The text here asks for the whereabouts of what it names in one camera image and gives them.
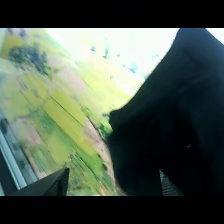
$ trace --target black jacket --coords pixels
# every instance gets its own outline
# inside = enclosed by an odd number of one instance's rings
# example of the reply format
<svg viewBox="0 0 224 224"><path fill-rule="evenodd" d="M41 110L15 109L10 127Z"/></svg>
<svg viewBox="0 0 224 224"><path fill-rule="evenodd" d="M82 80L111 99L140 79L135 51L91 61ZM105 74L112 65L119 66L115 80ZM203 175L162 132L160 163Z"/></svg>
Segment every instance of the black jacket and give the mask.
<svg viewBox="0 0 224 224"><path fill-rule="evenodd" d="M224 194L223 44L206 29L180 29L109 122L115 177L128 195L162 195L159 170L184 195Z"/></svg>

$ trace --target person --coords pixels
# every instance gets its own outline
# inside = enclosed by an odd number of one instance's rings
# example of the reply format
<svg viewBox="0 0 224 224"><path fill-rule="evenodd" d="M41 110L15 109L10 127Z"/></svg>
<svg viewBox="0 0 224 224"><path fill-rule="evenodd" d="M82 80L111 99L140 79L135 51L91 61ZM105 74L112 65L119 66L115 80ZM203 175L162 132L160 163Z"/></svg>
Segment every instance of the person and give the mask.
<svg viewBox="0 0 224 224"><path fill-rule="evenodd" d="M181 28L162 61L121 109L107 144L127 195L161 196L160 171L183 195L224 194L224 46Z"/></svg>

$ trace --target yellow-green field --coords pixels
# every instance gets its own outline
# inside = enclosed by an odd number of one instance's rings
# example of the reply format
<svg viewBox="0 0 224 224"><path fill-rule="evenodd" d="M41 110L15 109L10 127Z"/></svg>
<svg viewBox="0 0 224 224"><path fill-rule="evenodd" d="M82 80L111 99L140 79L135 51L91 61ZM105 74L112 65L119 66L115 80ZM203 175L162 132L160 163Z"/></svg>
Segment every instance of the yellow-green field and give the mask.
<svg viewBox="0 0 224 224"><path fill-rule="evenodd" d="M51 67L59 71L48 78L36 70L21 72L1 59L0 109L40 172L70 167L68 195L116 195L113 177L104 170L97 148L103 140L91 140L85 133L98 136L102 125L110 132L103 113L127 103L142 81L94 54L88 61L73 63L44 29L31 30L27 40L6 33L0 57L8 59L12 47L33 43L57 61Z"/></svg>

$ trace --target farmland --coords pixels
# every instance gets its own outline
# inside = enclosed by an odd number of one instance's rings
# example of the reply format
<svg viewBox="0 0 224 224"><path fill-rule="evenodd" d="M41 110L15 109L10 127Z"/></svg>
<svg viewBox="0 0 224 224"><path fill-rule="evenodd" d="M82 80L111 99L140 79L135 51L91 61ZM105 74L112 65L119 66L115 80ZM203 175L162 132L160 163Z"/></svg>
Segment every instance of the farmland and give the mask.
<svg viewBox="0 0 224 224"><path fill-rule="evenodd" d="M34 43L57 72L44 76L9 62L11 48ZM103 114L127 103L142 80L92 52L73 62L43 29L26 40L6 33L0 57L1 110L39 178L67 166L68 195L118 195L100 127L109 134Z"/></svg>

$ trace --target field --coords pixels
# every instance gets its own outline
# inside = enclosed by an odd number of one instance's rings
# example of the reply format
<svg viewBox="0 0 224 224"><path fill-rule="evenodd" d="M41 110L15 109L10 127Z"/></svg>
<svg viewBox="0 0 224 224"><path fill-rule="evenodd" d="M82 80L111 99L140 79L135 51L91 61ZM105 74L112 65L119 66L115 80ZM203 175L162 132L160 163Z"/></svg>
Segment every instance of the field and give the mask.
<svg viewBox="0 0 224 224"><path fill-rule="evenodd" d="M33 44L55 72L47 76L9 61L10 49ZM0 109L38 177L67 166L68 195L119 195L103 114L127 103L142 80L92 52L73 62L44 29L32 29L26 40L6 33L0 57Z"/></svg>

